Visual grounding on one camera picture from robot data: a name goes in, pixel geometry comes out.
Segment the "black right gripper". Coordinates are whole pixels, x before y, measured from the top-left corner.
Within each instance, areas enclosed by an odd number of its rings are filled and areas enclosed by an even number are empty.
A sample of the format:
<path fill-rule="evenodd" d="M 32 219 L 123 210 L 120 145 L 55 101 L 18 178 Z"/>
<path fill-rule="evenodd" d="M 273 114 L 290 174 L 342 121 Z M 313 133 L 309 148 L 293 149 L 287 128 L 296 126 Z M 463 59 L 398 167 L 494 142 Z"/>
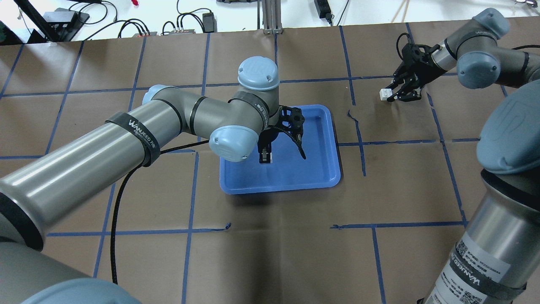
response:
<path fill-rule="evenodd" d="M 433 54 L 438 50 L 441 50 L 439 44 L 431 47 L 409 42 L 403 46 L 402 63 L 394 72 L 393 80 L 384 88 L 390 94 L 386 101 L 391 103 L 420 100 L 423 87 L 446 73 L 433 58 Z"/>

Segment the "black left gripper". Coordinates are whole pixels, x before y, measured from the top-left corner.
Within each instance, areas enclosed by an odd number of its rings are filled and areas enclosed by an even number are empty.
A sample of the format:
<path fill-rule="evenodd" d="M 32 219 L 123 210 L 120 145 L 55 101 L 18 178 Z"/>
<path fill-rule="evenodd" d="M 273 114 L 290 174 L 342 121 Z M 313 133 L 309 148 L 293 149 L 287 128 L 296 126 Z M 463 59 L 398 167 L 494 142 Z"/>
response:
<path fill-rule="evenodd" d="M 278 116 L 276 123 L 269 125 L 259 135 L 259 163 L 271 163 L 271 143 L 277 139 L 278 133 L 287 135 L 297 146 L 300 156 L 306 160 L 307 156 L 302 146 L 303 124 L 305 123 L 302 109 L 299 107 L 278 106 L 276 115 Z"/>

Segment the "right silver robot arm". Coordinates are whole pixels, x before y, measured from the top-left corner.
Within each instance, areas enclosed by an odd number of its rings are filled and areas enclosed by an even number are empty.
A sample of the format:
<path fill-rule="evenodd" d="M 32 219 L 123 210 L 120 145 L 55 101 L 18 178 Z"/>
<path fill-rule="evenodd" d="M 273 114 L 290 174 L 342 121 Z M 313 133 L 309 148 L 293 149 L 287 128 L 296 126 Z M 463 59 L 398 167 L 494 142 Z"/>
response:
<path fill-rule="evenodd" d="M 408 37 L 392 82 L 380 90 L 388 102 L 419 100 L 426 84 L 453 68 L 465 88 L 515 88 L 479 136 L 486 194 L 419 304 L 511 304 L 539 267 L 539 56 L 499 47 L 509 29 L 486 8 L 434 46 Z"/>

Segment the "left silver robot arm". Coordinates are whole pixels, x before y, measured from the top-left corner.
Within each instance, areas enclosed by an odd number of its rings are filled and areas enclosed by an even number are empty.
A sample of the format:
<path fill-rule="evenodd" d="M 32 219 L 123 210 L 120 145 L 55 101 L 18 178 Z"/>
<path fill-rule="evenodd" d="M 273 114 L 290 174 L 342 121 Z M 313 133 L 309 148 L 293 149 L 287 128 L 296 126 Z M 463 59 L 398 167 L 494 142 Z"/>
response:
<path fill-rule="evenodd" d="M 2 177 L 2 304 L 138 304 L 116 278 L 93 278 L 44 255 L 44 241 L 90 198 L 154 164 L 181 133 L 204 138 L 226 161 L 243 162 L 258 149 L 261 163 L 270 163 L 272 141 L 285 133 L 305 157 L 304 117 L 279 103 L 274 61 L 247 58 L 238 83 L 227 102 L 154 85 L 135 110 Z"/>

